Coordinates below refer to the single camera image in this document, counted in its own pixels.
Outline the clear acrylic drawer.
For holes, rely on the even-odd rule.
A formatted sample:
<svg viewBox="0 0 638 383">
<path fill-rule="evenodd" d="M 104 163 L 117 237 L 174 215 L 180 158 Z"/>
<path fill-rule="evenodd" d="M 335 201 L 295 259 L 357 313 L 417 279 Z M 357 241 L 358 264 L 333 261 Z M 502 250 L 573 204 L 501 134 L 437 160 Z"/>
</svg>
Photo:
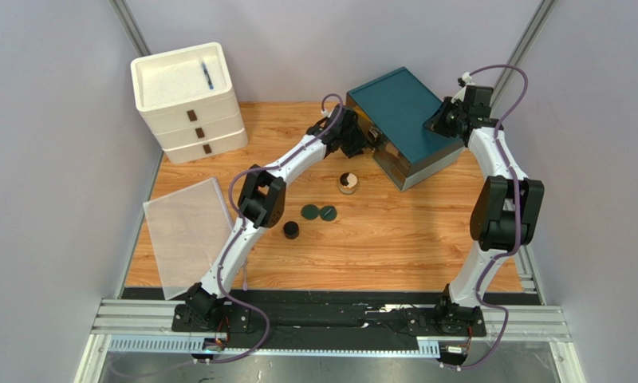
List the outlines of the clear acrylic drawer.
<svg viewBox="0 0 638 383">
<path fill-rule="evenodd" d="M 351 105 L 351 108 L 357 114 L 358 126 L 371 148 L 372 158 L 395 186 L 403 191 L 410 162 L 360 106 Z"/>
</svg>

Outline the gold lid cream jar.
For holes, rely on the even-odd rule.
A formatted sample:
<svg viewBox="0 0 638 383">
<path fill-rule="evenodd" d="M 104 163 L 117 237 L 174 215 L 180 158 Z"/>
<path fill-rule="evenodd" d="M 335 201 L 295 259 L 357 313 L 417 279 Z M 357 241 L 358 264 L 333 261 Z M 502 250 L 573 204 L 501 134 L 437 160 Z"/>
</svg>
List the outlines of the gold lid cream jar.
<svg viewBox="0 0 638 383">
<path fill-rule="evenodd" d="M 343 173 L 338 180 L 338 187 L 341 193 L 351 195 L 356 192 L 359 185 L 358 177 L 351 172 Z"/>
</svg>

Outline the teal drawer organizer box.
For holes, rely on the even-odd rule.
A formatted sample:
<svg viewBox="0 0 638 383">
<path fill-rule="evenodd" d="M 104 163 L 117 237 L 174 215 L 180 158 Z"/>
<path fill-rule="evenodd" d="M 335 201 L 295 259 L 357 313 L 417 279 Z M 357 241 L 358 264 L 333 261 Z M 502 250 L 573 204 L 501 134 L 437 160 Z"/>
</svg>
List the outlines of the teal drawer organizer box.
<svg viewBox="0 0 638 383">
<path fill-rule="evenodd" d="M 402 192 L 451 166 L 464 149 L 459 138 L 423 126 L 442 101 L 405 67 L 350 89 L 346 98 L 346 105 L 360 106 L 410 162 Z"/>
</svg>

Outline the dark green round compact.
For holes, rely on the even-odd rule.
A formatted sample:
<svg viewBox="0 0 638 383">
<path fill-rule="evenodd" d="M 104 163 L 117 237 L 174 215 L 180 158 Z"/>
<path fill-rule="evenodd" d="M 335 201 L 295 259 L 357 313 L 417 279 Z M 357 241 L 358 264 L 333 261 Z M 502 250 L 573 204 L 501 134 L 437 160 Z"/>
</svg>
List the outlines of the dark green round compact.
<svg viewBox="0 0 638 383">
<path fill-rule="evenodd" d="M 314 220 L 320 215 L 320 208 L 314 204 L 306 204 L 301 209 L 301 216 L 307 220 Z"/>
</svg>

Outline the small black jar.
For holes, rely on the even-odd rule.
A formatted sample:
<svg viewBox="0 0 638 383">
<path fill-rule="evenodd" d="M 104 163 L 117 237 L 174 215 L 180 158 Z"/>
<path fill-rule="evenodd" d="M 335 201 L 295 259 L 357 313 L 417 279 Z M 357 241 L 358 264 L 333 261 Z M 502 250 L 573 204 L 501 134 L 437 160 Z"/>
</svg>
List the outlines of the small black jar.
<svg viewBox="0 0 638 383">
<path fill-rule="evenodd" d="M 297 222 L 288 221 L 283 225 L 283 234 L 287 239 L 296 239 L 299 236 L 300 228 Z"/>
</svg>

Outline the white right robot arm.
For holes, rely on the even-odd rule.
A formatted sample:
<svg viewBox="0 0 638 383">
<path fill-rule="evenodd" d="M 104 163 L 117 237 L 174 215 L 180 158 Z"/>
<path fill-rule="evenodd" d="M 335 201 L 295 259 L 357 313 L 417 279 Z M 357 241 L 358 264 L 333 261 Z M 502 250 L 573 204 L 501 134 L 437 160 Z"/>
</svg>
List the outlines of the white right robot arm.
<svg viewBox="0 0 638 383">
<path fill-rule="evenodd" d="M 461 138 L 485 178 L 471 213 L 471 252 L 435 309 L 436 321 L 447 326 L 478 321 L 481 299 L 498 268 L 534 237 L 545 194 L 544 184 L 517 165 L 499 121 L 491 117 L 492 94 L 491 87 L 464 81 L 427 123 L 439 135 Z"/>
</svg>

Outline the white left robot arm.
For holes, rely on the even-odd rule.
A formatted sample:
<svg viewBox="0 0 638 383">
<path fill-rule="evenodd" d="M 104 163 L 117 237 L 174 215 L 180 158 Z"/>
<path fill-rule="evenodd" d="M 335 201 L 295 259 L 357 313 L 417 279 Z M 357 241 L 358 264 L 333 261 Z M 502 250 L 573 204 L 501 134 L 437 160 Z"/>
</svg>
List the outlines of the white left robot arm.
<svg viewBox="0 0 638 383">
<path fill-rule="evenodd" d="M 221 306 L 230 292 L 238 270 L 255 243 L 282 218 L 287 187 L 304 171 L 321 162 L 329 154 L 342 151 L 351 158 L 368 146 L 358 127 L 357 113 L 337 105 L 332 112 L 308 128 L 298 144 L 274 162 L 253 165 L 234 178 L 243 178 L 238 200 L 234 202 L 237 219 L 211 269 L 200 282 L 190 287 L 186 307 L 203 322 L 217 322 Z"/>
</svg>

